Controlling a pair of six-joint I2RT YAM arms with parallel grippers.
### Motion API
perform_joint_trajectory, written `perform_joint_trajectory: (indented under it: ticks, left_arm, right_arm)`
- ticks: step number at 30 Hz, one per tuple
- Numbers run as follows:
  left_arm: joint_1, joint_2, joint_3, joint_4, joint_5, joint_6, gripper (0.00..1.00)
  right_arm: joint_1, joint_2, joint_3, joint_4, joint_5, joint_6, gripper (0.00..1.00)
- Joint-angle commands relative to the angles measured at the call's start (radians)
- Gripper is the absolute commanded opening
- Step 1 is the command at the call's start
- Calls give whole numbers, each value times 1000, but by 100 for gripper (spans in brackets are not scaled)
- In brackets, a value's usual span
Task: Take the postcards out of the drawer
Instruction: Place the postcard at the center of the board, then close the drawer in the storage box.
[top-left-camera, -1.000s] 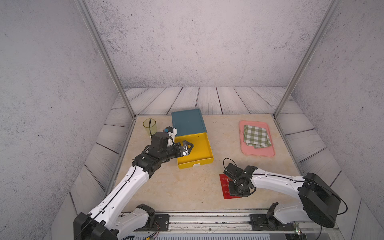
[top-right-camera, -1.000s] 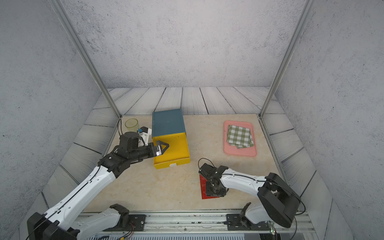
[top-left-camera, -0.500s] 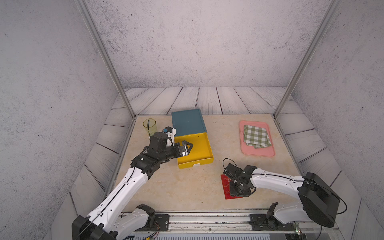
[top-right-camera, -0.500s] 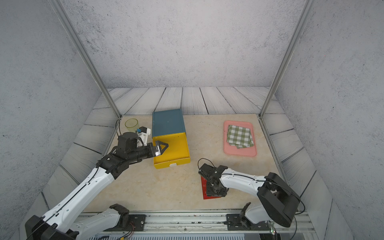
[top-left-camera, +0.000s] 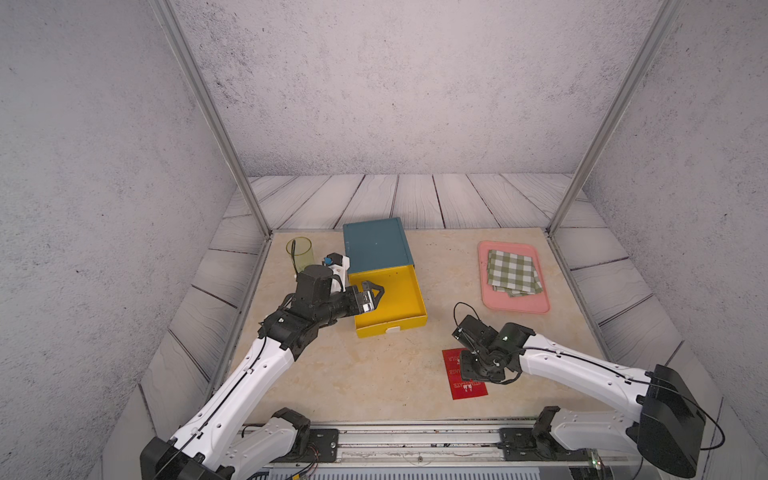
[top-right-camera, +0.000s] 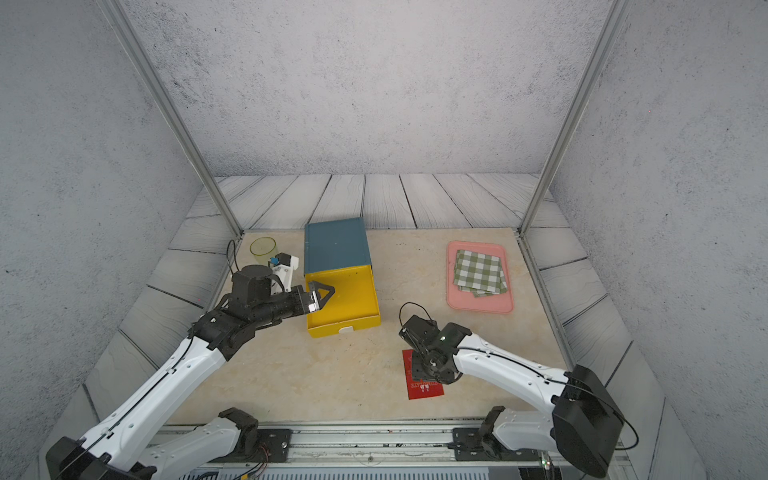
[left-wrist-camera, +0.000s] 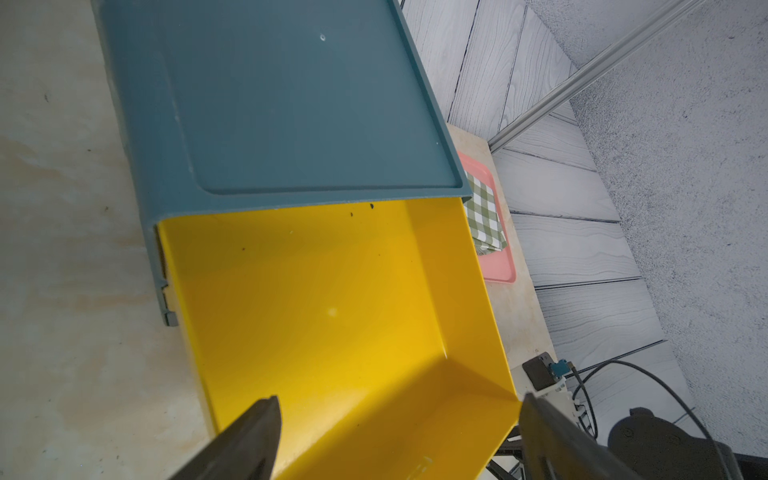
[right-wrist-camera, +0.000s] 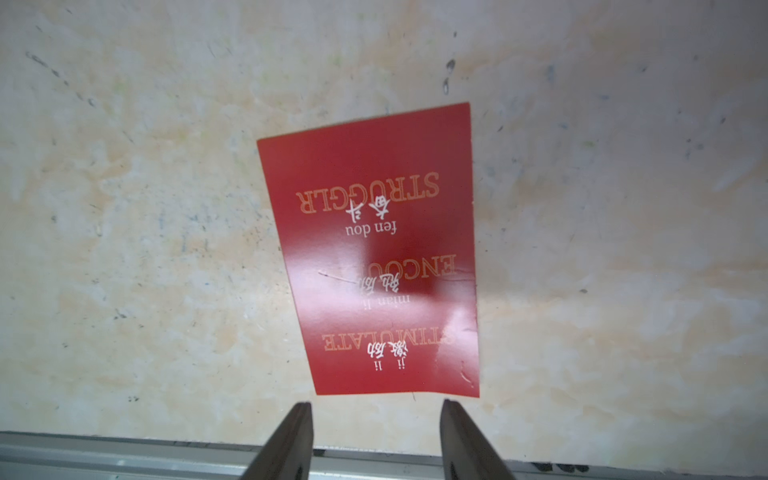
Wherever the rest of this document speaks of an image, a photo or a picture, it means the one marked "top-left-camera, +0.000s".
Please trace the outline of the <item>yellow top drawer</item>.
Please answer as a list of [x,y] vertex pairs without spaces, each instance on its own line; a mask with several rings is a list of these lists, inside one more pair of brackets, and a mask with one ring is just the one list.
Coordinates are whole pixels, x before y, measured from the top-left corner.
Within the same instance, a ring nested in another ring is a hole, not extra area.
[[352,285],[369,281],[384,289],[377,308],[355,317],[359,338],[423,327],[428,315],[415,267],[404,265],[349,275]]

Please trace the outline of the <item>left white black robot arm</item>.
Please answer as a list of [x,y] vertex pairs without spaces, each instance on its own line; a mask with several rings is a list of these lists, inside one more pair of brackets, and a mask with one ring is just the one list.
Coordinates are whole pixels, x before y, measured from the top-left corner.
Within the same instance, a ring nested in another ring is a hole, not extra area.
[[382,286],[346,285],[339,266],[310,265],[296,288],[261,324],[245,358],[211,399],[168,440],[148,442],[140,454],[144,479],[248,479],[275,459],[301,456],[310,420],[283,408],[261,427],[239,434],[271,386],[295,363],[320,329],[376,310]]

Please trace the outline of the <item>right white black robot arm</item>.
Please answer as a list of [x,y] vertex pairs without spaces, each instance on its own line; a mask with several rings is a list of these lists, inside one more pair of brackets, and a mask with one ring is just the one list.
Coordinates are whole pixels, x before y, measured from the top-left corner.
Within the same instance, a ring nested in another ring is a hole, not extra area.
[[696,476],[702,440],[713,422],[682,376],[665,365],[647,371],[566,348],[532,329],[507,323],[496,330],[467,315],[457,323],[462,380],[509,385],[522,375],[549,379],[606,405],[598,412],[558,406],[542,409],[527,431],[502,440],[506,456],[559,461],[570,454],[607,450],[639,455],[679,478]]

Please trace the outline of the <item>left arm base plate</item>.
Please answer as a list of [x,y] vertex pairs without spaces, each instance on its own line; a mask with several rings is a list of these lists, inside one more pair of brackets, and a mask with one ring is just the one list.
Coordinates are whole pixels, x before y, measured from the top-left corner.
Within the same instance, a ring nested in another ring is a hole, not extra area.
[[335,428],[310,428],[300,431],[286,455],[272,464],[334,463],[337,460],[339,430]]

